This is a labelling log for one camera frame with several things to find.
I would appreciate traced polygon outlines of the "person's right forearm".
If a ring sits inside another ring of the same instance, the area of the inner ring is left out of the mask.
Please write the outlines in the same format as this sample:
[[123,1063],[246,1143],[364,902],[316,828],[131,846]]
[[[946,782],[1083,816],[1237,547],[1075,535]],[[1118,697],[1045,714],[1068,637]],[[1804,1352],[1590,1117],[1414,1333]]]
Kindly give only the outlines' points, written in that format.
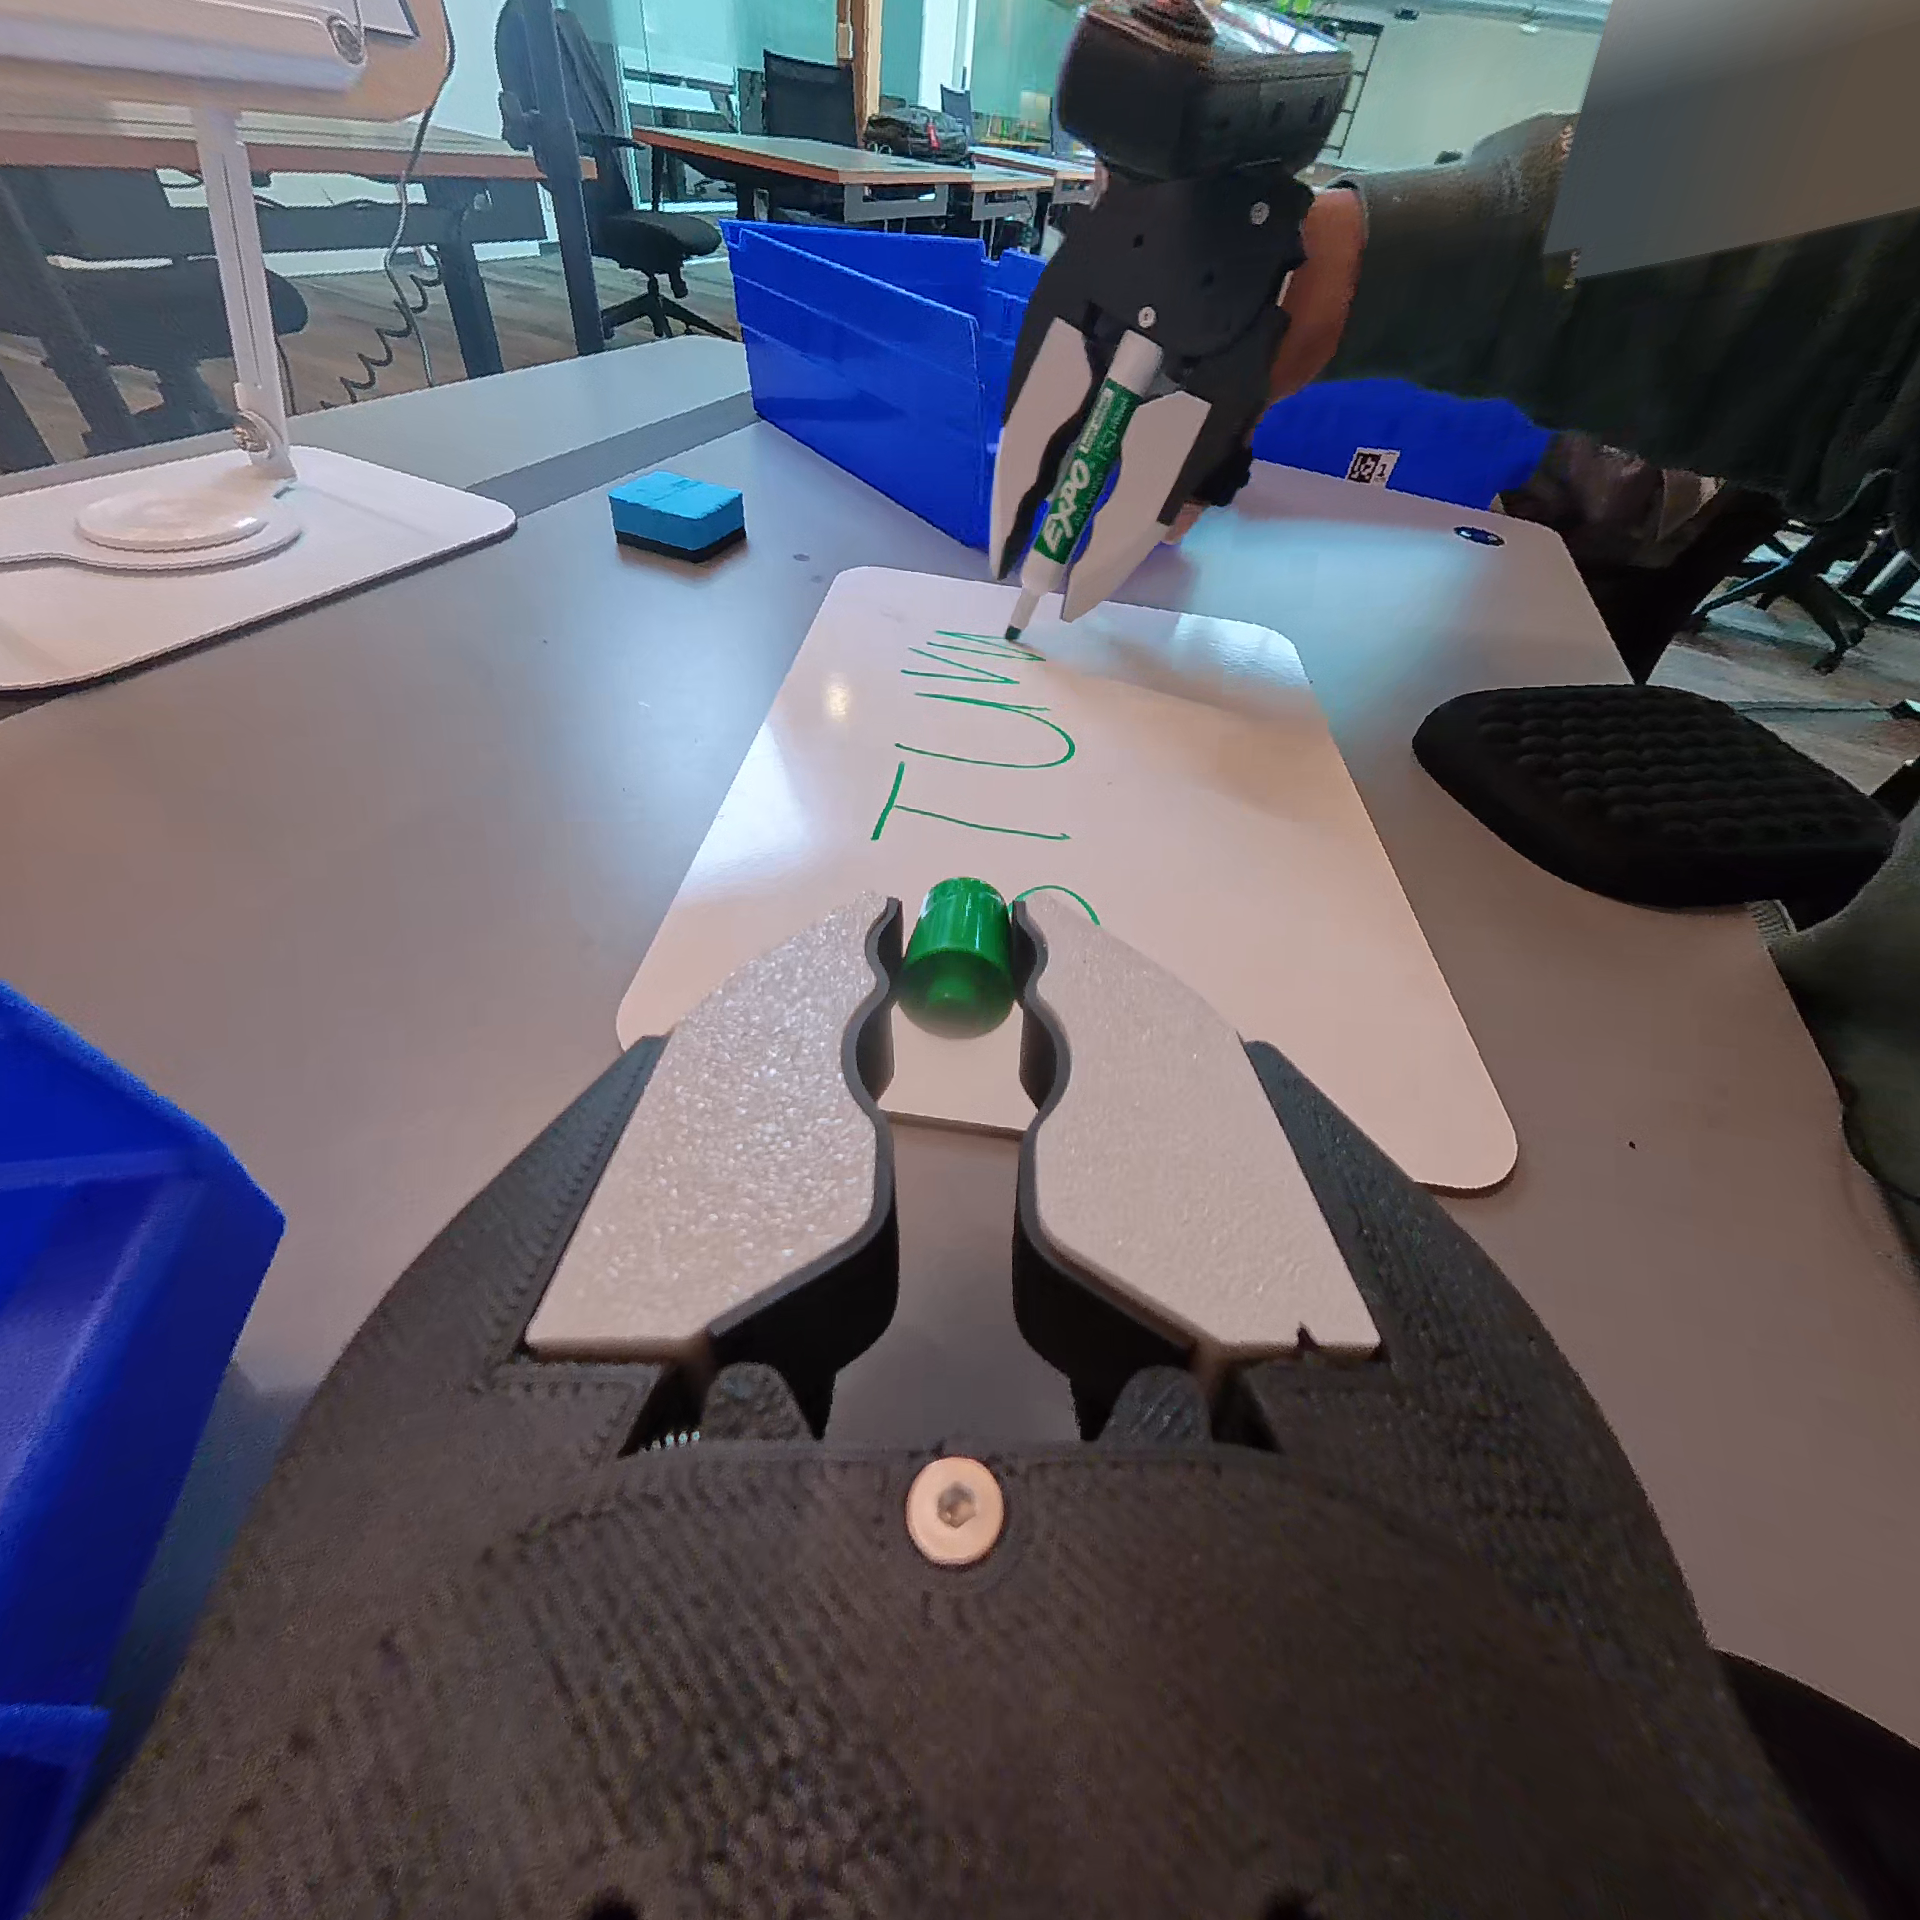
[[1575,129],[1528,115],[1452,163],[1340,182],[1366,247],[1328,379],[1506,400],[1792,522],[1831,522],[1892,475],[1917,550],[1920,212],[1576,279],[1546,247]]

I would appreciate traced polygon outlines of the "wooden desk black legs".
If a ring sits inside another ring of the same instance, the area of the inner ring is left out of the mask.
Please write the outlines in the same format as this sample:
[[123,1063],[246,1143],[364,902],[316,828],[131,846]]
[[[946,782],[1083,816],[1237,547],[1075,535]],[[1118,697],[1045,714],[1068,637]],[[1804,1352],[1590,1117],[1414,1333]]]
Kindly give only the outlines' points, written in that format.
[[[410,124],[253,112],[238,120],[260,176],[353,176],[394,189],[392,225],[438,253],[438,287],[466,379],[501,374],[475,244],[547,240],[542,167],[498,138],[425,129],[420,158]],[[198,175],[181,105],[83,105],[4,97],[4,167]]]

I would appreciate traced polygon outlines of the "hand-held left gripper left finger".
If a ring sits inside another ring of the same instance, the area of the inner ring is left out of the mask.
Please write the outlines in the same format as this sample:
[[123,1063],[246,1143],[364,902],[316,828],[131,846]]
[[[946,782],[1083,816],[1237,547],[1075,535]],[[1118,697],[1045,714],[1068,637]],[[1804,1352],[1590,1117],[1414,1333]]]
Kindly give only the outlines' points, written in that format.
[[898,1312],[893,969],[902,902],[858,893],[737,965],[661,1040],[526,1325],[537,1360],[711,1386],[771,1365],[806,1419]]

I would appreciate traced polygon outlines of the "small white whiteboard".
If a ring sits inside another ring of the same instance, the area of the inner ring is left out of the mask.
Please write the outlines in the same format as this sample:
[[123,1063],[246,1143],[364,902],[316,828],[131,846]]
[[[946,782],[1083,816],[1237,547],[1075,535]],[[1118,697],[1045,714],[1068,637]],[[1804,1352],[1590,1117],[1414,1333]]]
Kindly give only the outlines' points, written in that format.
[[1274,1043],[1414,1184],[1495,1192],[1517,1125],[1293,644],[1256,623],[905,570],[831,584],[671,896],[620,1040],[858,893],[1068,905]]

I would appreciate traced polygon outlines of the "long grey desk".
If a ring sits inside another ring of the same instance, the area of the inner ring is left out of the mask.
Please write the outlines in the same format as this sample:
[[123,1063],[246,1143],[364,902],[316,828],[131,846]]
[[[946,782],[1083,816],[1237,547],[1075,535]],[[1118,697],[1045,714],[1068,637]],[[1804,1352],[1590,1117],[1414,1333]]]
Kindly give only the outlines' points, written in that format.
[[1098,186],[1094,163],[1050,156],[941,163],[817,138],[703,129],[640,129],[631,147],[651,149],[655,199],[661,199],[667,156],[674,156],[703,176],[728,182],[743,222],[764,219],[775,199],[790,199],[802,186],[817,186],[845,225],[941,222],[953,210],[973,225],[1002,219],[1045,222],[1050,204],[1088,204]]

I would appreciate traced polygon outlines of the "green dry erase marker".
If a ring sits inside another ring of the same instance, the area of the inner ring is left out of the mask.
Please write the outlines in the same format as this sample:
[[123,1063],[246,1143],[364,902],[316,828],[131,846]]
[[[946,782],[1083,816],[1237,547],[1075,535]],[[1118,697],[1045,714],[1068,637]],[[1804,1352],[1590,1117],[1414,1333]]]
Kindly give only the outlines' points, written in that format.
[[1132,423],[1132,413],[1142,408],[1142,400],[1152,395],[1160,379],[1160,346],[1130,329],[1107,365],[1107,379],[1073,442],[1073,449],[1061,455],[1054,492],[1045,503],[1045,522],[1040,535],[1023,558],[1020,575],[1020,603],[1014,618],[1004,625],[1004,640],[1023,640],[1023,629],[1033,625],[1034,608],[1045,596],[1054,596],[1068,584],[1068,570],[1088,535],[1088,522],[1098,513],[1098,499],[1111,482],[1111,473],[1118,468],[1118,445],[1124,433]]

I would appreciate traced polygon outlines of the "blue whiteboard eraser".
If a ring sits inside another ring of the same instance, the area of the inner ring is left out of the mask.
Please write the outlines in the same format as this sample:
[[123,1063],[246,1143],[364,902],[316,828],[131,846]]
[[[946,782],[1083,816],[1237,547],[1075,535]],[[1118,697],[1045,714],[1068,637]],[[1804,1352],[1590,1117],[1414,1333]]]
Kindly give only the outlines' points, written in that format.
[[748,503],[711,482],[645,473],[608,489],[608,526],[631,550],[707,563],[748,544]]

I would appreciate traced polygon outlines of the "person's right hand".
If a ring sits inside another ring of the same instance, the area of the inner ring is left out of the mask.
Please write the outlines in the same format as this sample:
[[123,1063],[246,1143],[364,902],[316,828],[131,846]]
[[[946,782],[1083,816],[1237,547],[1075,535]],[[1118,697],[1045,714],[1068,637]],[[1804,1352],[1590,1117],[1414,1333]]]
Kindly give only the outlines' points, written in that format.
[[1334,365],[1362,286],[1366,237],[1370,237],[1370,212],[1362,199],[1362,176],[1352,175],[1322,186],[1304,222],[1308,259],[1304,268],[1293,268],[1280,297],[1284,337],[1274,346],[1265,374],[1265,400],[1254,413],[1254,423],[1261,423],[1273,406],[1322,382],[1325,368]]

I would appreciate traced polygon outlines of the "green marker cap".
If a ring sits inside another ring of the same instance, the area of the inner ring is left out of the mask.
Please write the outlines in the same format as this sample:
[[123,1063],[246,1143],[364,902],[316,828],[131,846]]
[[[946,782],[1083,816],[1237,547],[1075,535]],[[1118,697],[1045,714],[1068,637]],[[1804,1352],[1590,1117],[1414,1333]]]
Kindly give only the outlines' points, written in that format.
[[898,1008],[933,1040],[983,1040],[1020,1002],[1014,918],[992,879],[936,879],[898,965]]

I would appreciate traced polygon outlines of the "black office chair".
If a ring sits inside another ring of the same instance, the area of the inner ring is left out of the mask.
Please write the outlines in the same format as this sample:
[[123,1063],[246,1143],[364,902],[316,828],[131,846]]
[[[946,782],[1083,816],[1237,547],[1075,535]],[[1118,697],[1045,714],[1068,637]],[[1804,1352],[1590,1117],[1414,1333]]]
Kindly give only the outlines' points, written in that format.
[[131,413],[147,445],[234,426],[204,365],[231,358],[204,210],[167,204],[154,167],[4,167],[4,333],[33,337],[78,400],[71,329],[100,365],[154,382]]
[[720,225],[692,212],[640,210],[625,182],[625,105],[601,73],[588,33],[552,0],[505,0],[492,20],[501,140],[532,156],[558,240],[563,297],[583,354],[622,324],[655,337],[732,337],[688,308],[686,268],[720,253]]

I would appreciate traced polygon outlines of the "dark jacket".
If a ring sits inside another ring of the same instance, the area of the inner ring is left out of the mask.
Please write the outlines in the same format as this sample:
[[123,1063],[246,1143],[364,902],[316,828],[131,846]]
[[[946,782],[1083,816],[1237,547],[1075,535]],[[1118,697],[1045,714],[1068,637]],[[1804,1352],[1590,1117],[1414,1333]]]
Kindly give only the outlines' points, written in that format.
[[1586,434],[1553,434],[1498,513],[1553,527],[1637,685],[1693,608],[1786,526],[1786,505]]

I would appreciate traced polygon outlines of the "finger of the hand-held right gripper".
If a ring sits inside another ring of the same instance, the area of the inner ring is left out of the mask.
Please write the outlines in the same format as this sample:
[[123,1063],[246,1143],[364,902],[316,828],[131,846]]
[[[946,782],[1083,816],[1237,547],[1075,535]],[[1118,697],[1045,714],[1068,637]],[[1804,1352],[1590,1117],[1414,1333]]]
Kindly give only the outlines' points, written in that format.
[[1094,614],[1130,575],[1164,544],[1164,527],[1188,503],[1188,457],[1205,434],[1214,406],[1202,395],[1146,400],[1116,457],[1116,485],[1088,522],[1088,544],[1068,570],[1061,623]]
[[1023,575],[1054,492],[1061,455],[1073,449],[1107,365],[1088,333],[1073,318],[1027,318],[1020,368],[1007,379],[994,468],[992,468],[992,575]]

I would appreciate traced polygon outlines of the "white mat with blue sticker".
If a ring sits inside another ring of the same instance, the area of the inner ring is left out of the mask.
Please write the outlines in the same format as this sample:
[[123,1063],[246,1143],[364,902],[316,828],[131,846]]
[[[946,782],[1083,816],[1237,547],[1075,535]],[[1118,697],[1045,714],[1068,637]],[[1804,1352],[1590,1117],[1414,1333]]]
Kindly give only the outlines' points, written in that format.
[[1317,674],[1627,685],[1566,544],[1495,513],[1256,463],[1160,554],[1190,608],[1284,629]]

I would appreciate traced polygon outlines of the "black office chair base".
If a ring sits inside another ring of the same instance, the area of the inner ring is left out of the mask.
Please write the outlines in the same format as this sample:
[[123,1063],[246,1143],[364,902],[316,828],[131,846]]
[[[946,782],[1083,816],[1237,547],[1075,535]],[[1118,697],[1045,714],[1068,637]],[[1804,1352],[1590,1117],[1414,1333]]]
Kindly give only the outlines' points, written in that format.
[[1723,608],[1775,608],[1792,602],[1828,637],[1817,674],[1837,674],[1876,623],[1917,625],[1900,603],[1917,592],[1920,563],[1892,527],[1892,475],[1876,475],[1831,522],[1792,522],[1766,538],[1770,563],[1743,558],[1735,588],[1716,592],[1686,623],[1701,637]]

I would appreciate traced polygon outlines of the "tagged blue plastic bin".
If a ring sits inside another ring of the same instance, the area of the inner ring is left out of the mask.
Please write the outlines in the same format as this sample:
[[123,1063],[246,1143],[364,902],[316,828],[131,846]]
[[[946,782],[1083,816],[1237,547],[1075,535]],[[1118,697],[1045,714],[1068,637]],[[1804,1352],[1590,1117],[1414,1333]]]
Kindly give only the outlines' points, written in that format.
[[1402,379],[1311,382],[1273,406],[1254,457],[1465,513],[1528,485],[1553,445],[1506,400],[1436,395]]

